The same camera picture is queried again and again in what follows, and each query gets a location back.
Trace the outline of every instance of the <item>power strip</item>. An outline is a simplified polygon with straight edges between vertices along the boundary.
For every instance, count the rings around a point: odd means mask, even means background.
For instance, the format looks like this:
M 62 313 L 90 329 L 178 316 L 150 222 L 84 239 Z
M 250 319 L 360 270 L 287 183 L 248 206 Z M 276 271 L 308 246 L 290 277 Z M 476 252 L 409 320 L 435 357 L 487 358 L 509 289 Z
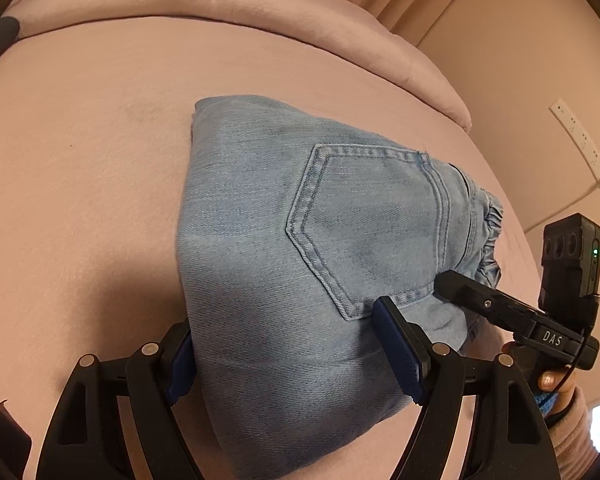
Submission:
M 580 121 L 569 110 L 569 107 L 562 99 L 558 99 L 552 104 L 549 110 L 551 110 L 555 118 L 560 121 L 560 124 L 567 130 L 571 139 L 573 139 L 600 188 L 600 152 L 596 148 L 593 139 L 589 137 L 589 134 L 582 127 Z

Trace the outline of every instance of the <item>pocket stitching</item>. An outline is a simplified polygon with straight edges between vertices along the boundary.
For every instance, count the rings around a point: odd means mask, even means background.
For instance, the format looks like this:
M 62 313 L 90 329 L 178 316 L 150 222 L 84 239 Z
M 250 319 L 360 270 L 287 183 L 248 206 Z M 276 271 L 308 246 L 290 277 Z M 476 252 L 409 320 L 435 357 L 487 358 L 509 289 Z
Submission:
M 446 248 L 446 239 L 448 237 L 449 215 L 450 215 L 449 210 L 451 208 L 451 206 L 450 206 L 451 198 L 450 198 L 448 190 L 446 189 L 446 186 L 442 180 L 442 176 L 440 175 L 440 172 L 435 168 L 435 166 L 433 164 L 431 164 L 429 168 L 423 167 L 423 170 L 425 170 L 425 174 L 427 175 L 427 179 L 429 180 L 429 185 L 431 186 L 431 189 L 433 190 L 433 194 L 436 198 L 436 206 L 438 207 L 438 211 L 440 212 L 440 214 L 439 214 L 440 218 L 438 219 L 438 222 L 436 223 L 436 230 L 443 235 L 444 243 L 440 243 L 440 237 L 438 237 L 437 246 L 436 246 L 436 268 L 439 269 L 440 262 L 445 261 L 443 251 Z M 447 206 L 446 210 L 445 210 L 445 203 L 443 202 L 442 197 L 440 195 L 441 188 L 444 189 L 445 195 L 446 195 L 446 206 Z M 442 227 L 443 221 L 445 221 L 444 230 Z
M 466 261 L 469 259 L 469 247 L 473 247 L 475 244 L 475 235 L 476 235 L 476 230 L 477 230 L 477 218 L 476 218 L 476 214 L 475 214 L 475 184 L 474 181 L 472 179 L 470 179 L 467 175 L 464 174 L 464 171 L 462 171 L 460 168 L 458 168 L 455 164 L 449 164 L 452 168 L 454 168 L 459 174 L 460 177 L 462 178 L 462 180 L 464 181 L 464 184 L 466 186 L 466 195 L 469 199 L 469 211 L 470 211 L 470 215 L 469 215 L 469 232 L 466 238 L 466 244 L 464 246 L 464 253 L 462 254 L 462 258 L 460 258 L 460 261 L 458 262 L 458 264 L 456 265 L 456 269 L 458 269 L 459 267 L 463 266 Z
M 343 153 L 333 153 L 334 148 L 341 148 Z M 359 155 L 357 153 L 347 153 L 347 148 L 365 148 L 365 149 L 382 149 L 384 151 L 384 156 L 373 156 L 373 155 Z M 407 158 L 405 155 L 414 155 L 414 158 Z M 442 197 L 440 196 L 440 190 L 436 189 L 435 182 L 430 171 L 432 170 L 432 165 L 426 166 L 425 164 L 430 163 L 430 158 L 427 153 L 418 152 L 415 150 L 407 150 L 404 148 L 394 148 L 391 146 L 371 146 L 366 144 L 316 144 L 312 149 L 312 153 L 309 156 L 309 160 L 305 166 L 303 177 L 301 183 L 298 187 L 298 191 L 296 192 L 296 196 L 294 198 L 294 202 L 291 207 L 291 211 L 287 217 L 285 232 L 288 238 L 291 240 L 293 245 L 295 245 L 296 249 L 299 251 L 302 259 L 305 264 L 311 269 L 312 273 L 318 280 L 322 283 L 324 288 L 327 290 L 328 295 L 331 297 L 333 302 L 336 304 L 337 309 L 339 310 L 341 316 L 347 320 L 355 320 L 360 319 L 362 317 L 368 316 L 365 315 L 364 308 L 365 305 L 361 301 L 353 301 L 344 290 L 343 286 L 340 284 L 337 277 L 331 272 L 329 266 L 324 262 L 323 258 L 320 256 L 318 248 L 311 237 L 304 231 L 304 226 L 306 224 L 306 219 L 311 211 L 312 205 L 314 204 L 315 197 L 318 192 L 318 188 L 320 187 L 320 183 L 324 176 L 324 171 L 326 170 L 328 161 L 330 158 L 334 156 L 342 156 L 342 157 L 358 157 L 358 158 L 394 158 L 400 160 L 401 162 L 415 163 L 419 166 L 419 168 L 423 171 L 424 175 L 426 175 L 427 181 L 432 189 L 433 195 L 436 199 L 436 205 L 438 207 L 438 214 L 440 216 L 436 229 L 440 232 L 442 228 L 442 221 L 445 215 L 444 204 Z M 318 177 L 316 178 L 315 184 L 313 184 L 313 189 L 311 192 L 311 196 L 305 205 L 300 206 L 299 203 L 302 198 L 302 192 L 307 187 L 307 181 L 311 177 L 315 177 L 314 168 L 317 163 L 320 163 L 320 170 Z M 302 213 L 302 219 L 300 222 L 299 228 L 296 228 L 295 223 L 297 223 L 299 209 Z M 310 251 L 315 254 L 317 257 L 317 262 L 314 262 L 312 258 L 307 253 L 304 245 L 309 245 Z M 435 256 L 436 256 L 436 265 L 440 265 L 440 240 L 438 240 L 438 247 L 436 247 Z M 395 294 L 392 294 L 390 297 L 395 301 L 398 307 L 405 307 L 408 304 L 415 303 L 417 301 L 422 300 L 433 291 L 432 283 L 422 286 L 421 288 L 404 290 Z M 353 307 L 351 312 L 347 311 L 347 307 L 342 303 L 342 296 L 348 301 L 350 306 Z

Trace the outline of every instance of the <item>sleeve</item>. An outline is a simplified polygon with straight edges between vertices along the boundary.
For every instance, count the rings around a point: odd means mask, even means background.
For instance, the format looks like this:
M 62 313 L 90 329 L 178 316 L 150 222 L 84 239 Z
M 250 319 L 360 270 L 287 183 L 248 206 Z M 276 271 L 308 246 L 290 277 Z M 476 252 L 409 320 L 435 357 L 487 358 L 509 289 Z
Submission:
M 584 394 L 576 387 L 573 396 L 569 411 L 549 429 L 562 480 L 581 478 L 598 455 L 589 434 L 590 416 Z

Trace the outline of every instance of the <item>denim fabric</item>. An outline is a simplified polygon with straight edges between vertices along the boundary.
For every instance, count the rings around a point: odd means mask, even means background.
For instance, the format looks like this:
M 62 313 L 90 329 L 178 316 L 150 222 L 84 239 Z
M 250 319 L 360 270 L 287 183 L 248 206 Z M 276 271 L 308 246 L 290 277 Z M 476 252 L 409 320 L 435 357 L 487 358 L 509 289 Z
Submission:
M 378 296 L 459 349 L 442 270 L 489 286 L 502 207 L 459 168 L 257 96 L 196 104 L 178 263 L 209 417 L 242 480 L 278 478 L 397 413 Z

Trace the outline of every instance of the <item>wall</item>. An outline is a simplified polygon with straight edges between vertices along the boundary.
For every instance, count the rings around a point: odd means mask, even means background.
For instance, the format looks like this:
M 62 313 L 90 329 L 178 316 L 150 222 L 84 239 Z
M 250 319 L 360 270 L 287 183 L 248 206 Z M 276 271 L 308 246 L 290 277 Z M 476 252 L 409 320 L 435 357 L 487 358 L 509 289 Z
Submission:
M 467 103 L 472 138 L 526 230 L 587 193 L 592 174 L 549 111 L 563 98 L 600 150 L 600 20 L 585 0 L 454 0 L 419 47 Z M 600 192 L 550 221 L 572 212 L 600 224 Z M 543 225 L 527 233 L 538 260 Z M 600 357 L 580 383 L 600 400 Z

